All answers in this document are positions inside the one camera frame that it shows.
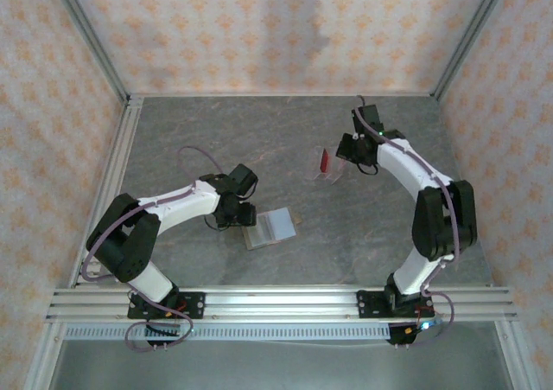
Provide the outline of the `beige card holder clear sleeves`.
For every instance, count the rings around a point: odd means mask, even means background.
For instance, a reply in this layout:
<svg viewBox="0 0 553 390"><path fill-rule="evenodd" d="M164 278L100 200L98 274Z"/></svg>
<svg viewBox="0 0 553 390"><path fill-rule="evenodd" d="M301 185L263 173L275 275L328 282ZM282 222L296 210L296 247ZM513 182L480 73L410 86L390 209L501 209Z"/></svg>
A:
<svg viewBox="0 0 553 390"><path fill-rule="evenodd" d="M296 225L288 208L258 214L256 225L243 227L242 232L248 250L272 246L297 236Z"/></svg>

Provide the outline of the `clear acrylic card stand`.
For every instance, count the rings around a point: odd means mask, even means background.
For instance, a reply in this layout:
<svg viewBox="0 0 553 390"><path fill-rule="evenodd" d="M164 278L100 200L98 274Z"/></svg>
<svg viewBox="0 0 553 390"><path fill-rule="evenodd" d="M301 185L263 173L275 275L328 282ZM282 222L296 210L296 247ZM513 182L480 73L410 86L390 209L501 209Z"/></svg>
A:
<svg viewBox="0 0 553 390"><path fill-rule="evenodd" d="M319 170L321 152L325 148L330 156L330 165L327 174L322 174ZM337 156L337 146L324 147L315 146L308 157L308 167L306 176L309 180L324 181L329 184L336 183L343 175L343 169L345 167L345 161Z"/></svg>

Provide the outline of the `grey metal sheet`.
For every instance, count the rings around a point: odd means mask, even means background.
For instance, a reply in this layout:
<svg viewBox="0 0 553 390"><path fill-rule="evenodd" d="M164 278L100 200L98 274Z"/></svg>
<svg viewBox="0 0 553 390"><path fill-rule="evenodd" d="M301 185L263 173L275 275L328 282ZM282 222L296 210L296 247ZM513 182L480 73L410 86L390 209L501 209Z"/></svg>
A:
<svg viewBox="0 0 553 390"><path fill-rule="evenodd" d="M135 354L66 342L50 390L512 390L495 344L467 332L426 348L186 342Z"/></svg>

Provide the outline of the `small circuit board with LED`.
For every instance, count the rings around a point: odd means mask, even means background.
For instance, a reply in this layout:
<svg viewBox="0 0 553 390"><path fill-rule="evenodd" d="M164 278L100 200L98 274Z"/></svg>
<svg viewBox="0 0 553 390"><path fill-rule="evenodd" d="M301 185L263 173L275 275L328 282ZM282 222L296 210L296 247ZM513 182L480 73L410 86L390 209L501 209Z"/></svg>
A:
<svg viewBox="0 0 553 390"><path fill-rule="evenodd" d="M416 336L425 330L433 328L436 325L440 325L441 323L442 323L442 320L433 319L433 320L423 320L420 322L408 324L407 326L404 327L404 333L407 336Z"/></svg>

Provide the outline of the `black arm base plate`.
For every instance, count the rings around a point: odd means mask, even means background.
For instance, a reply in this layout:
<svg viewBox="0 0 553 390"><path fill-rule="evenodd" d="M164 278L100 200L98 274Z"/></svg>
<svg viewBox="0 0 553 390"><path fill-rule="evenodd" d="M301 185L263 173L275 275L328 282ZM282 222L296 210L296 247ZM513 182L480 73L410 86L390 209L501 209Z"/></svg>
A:
<svg viewBox="0 0 553 390"><path fill-rule="evenodd" d="M427 305L421 294L400 295L388 291L359 290L356 293L360 318L418 318L435 316L434 308Z"/></svg>
<svg viewBox="0 0 553 390"><path fill-rule="evenodd" d="M129 295L130 302L127 311L129 319L161 320L176 319L178 316L168 310L161 310L148 303L135 293ZM204 292L178 291L171 292L159 305L177 310L191 319L202 319L205 309L206 294Z"/></svg>

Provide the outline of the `thin aluminium rail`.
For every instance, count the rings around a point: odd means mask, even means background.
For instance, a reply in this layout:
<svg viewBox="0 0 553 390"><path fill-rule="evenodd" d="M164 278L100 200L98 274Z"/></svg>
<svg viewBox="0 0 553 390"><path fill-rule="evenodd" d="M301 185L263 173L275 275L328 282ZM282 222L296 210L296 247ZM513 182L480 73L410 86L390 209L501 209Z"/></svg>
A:
<svg viewBox="0 0 553 390"><path fill-rule="evenodd" d="M329 92L210 92L210 93L129 93L129 99L138 98L210 98L210 97L434 97L433 93L428 92L373 92L362 93L353 91L349 93L329 93Z"/></svg>

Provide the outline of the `wide aluminium frame rail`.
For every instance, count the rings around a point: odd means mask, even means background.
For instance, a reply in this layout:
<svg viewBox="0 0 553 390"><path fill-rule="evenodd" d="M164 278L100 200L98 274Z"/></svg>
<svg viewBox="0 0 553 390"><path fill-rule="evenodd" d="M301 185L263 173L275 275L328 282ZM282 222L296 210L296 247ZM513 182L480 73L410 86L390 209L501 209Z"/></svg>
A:
<svg viewBox="0 0 553 390"><path fill-rule="evenodd" d="M413 323L417 314L392 318L357 299L358 286L214 286L196 304L204 323ZM126 322L125 288L85 287L54 292L46 320L51 323ZM506 287L446 287L432 293L432 306L446 320L516 321L519 311Z"/></svg>

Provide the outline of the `slotted aluminium side rail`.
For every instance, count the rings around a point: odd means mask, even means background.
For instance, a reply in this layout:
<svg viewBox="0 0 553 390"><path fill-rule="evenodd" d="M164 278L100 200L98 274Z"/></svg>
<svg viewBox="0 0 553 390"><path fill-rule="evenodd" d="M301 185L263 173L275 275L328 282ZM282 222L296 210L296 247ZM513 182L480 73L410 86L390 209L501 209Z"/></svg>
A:
<svg viewBox="0 0 553 390"><path fill-rule="evenodd" d="M111 141L95 202L92 206L92 211L73 263L71 276L67 283L69 288L74 288L79 284L81 266L87 255L86 240L88 236L99 222L112 199L121 189L142 107L143 97L138 94L131 94Z"/></svg>

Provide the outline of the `aluminium frame post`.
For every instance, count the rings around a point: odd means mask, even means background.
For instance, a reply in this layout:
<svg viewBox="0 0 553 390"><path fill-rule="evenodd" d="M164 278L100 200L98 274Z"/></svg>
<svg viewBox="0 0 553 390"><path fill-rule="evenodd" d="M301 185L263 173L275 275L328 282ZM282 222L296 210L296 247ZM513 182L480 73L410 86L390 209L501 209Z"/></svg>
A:
<svg viewBox="0 0 553 390"><path fill-rule="evenodd" d="M470 22L461 36L454 52L437 82L434 92L430 94L436 101L444 99L448 88L453 82L457 72L467 58L472 46L485 27L487 19L493 13L499 0L480 0Z"/></svg>
<svg viewBox="0 0 553 390"><path fill-rule="evenodd" d="M99 39L92 22L86 14L79 0L60 0L70 16L73 26L79 31L81 37L92 53L93 58L99 64L100 70L104 74L118 99L126 105L130 99L130 94L126 90L119 74L113 65L104 45Z"/></svg>

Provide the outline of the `aluminium frame leg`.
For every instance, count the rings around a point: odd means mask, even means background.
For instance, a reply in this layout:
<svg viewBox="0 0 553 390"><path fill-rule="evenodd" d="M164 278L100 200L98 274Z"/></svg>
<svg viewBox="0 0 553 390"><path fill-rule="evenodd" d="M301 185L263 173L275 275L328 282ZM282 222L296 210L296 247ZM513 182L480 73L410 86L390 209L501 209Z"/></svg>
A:
<svg viewBox="0 0 553 390"><path fill-rule="evenodd" d="M533 381L527 368L527 351L519 322L497 321L495 329L512 389L533 390Z"/></svg>
<svg viewBox="0 0 553 390"><path fill-rule="evenodd" d="M60 356L67 325L45 323L23 390L48 390Z"/></svg>

